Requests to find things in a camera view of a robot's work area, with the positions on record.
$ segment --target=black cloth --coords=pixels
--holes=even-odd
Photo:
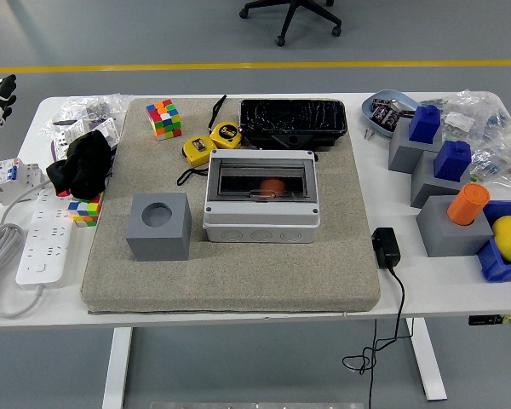
[[[93,199],[106,189],[112,165],[112,149],[99,130],[77,138],[68,147],[66,159],[46,169],[57,194],[65,191],[78,199]]]

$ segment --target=office chair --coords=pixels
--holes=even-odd
[[[325,0],[325,5],[332,6],[334,0]],[[324,9],[319,4],[316,4],[314,0],[256,0],[255,2],[246,3],[244,5],[244,8],[240,10],[240,18],[245,19],[248,17],[248,10],[250,9],[258,9],[260,7],[267,7],[267,6],[278,6],[280,4],[290,4],[290,8],[288,9],[288,14],[286,15],[286,20],[284,22],[284,25],[282,26],[282,32],[278,37],[276,37],[276,40],[274,42],[279,46],[282,47],[284,44],[286,44],[285,36],[286,31],[288,30],[288,27],[290,26],[291,19],[293,18],[293,14],[297,10],[299,6],[304,7],[305,9],[309,9],[313,13],[316,13],[325,19],[333,22],[336,24],[335,27],[333,27],[333,30],[331,31],[331,34],[333,34],[335,37],[339,37],[341,35],[341,20],[335,17],[332,13]]]

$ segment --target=clear plastic bag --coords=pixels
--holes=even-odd
[[[68,121],[85,119],[98,123],[113,118],[121,135],[131,98],[131,95],[121,94],[70,97],[38,134],[53,141],[67,126]]]
[[[469,143],[472,180],[511,187],[511,117],[500,99],[465,90],[429,104],[441,111],[444,141]]]
[[[469,90],[445,98],[423,101],[441,111],[444,141],[466,141],[479,147],[495,137],[511,133],[511,117],[500,99],[491,92]]]

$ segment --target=blue tray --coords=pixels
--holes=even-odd
[[[511,200],[491,200],[483,211],[488,222],[492,225],[502,216],[511,216]],[[482,267],[481,272],[486,281],[491,283],[511,281],[511,264],[507,264],[502,259],[493,238],[477,252],[477,256]]]
[[[412,111],[415,111],[420,104],[413,100],[412,98],[409,98],[407,95],[403,94],[399,91],[394,91],[393,89],[384,89],[382,91],[378,91],[376,94],[370,96],[368,99],[366,99],[361,104],[361,112],[364,114],[365,120],[367,124],[380,134],[386,136],[387,138],[391,138],[393,135],[393,132],[390,132],[389,130],[385,130],[382,126],[379,124],[374,123],[370,120],[371,114],[371,104],[373,103],[373,100],[375,98],[378,98],[380,100],[396,100],[400,102],[401,104],[409,107]]]

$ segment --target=yellow line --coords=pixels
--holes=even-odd
[[[405,60],[405,61],[291,61],[209,62],[186,64],[126,64],[104,66],[0,66],[0,73],[186,71],[279,68],[383,68],[426,66],[511,66],[511,60]]]

